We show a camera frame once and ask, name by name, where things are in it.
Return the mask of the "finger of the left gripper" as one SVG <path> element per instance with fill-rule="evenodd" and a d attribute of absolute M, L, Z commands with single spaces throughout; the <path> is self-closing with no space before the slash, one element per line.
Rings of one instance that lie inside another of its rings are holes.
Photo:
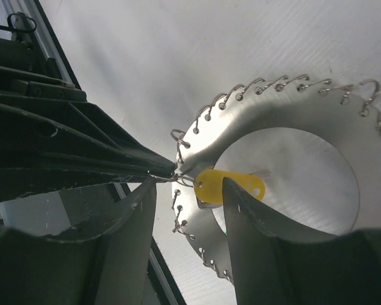
<path fill-rule="evenodd" d="M 175 165 L 166 159 L 102 163 L 81 158 L 43 156 L 34 152 L 0 151 L 0 203 L 35 194 L 113 182 L 146 181 L 151 175 L 170 179 Z"/>

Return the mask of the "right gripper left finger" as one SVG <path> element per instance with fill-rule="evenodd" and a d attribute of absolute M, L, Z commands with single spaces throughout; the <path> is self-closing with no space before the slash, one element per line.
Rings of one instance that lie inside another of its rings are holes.
<path fill-rule="evenodd" d="M 58 235 L 0 226 L 0 304 L 141 304 L 156 180 Z"/>

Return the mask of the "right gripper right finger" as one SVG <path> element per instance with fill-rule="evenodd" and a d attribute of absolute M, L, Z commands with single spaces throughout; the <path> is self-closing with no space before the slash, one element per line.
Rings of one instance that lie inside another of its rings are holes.
<path fill-rule="evenodd" d="M 223 181 L 238 304 L 381 304 L 381 229 L 335 236 Z"/>

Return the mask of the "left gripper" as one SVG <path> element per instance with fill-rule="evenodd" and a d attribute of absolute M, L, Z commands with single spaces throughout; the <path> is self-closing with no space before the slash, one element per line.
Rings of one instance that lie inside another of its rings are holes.
<path fill-rule="evenodd" d="M 0 38 L 0 92 L 17 94 L 0 93 L 0 151 L 13 153 L 13 164 L 172 173 L 170 160 L 139 144 L 63 79 L 57 61 L 45 57 L 36 29 L 36 21 L 21 12 L 0 25 L 11 34 Z"/>

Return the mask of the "yellow tag key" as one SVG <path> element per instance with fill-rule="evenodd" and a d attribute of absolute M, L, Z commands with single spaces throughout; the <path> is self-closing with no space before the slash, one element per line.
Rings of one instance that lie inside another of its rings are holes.
<path fill-rule="evenodd" d="M 208 168 L 197 175 L 193 190 L 197 205 L 200 209 L 214 209 L 224 204 L 223 181 L 232 179 L 248 194 L 257 200 L 265 196 L 264 179 L 269 177 L 269 170 L 260 170 L 253 173 L 239 173 Z"/>

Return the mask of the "metal disc with keyrings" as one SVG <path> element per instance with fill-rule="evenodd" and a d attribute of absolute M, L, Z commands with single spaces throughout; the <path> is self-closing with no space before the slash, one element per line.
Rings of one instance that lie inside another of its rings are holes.
<path fill-rule="evenodd" d="M 381 227 L 381 87 L 374 79 L 258 78 L 218 94 L 187 131 L 171 136 L 174 230 L 221 279 L 232 280 L 224 210 L 195 195 L 205 170 L 260 177 L 265 204 L 319 231 Z"/>

